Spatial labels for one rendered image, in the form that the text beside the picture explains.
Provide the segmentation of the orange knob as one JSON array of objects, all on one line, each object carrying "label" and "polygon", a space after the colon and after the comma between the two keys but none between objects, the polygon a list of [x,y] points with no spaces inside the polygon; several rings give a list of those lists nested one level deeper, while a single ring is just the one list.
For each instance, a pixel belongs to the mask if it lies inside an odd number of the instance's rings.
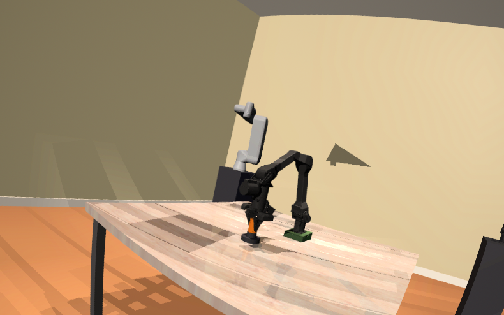
[{"label": "orange knob", "polygon": [[253,218],[250,219],[248,232],[250,232],[250,233],[257,233],[257,232],[254,231]]}]

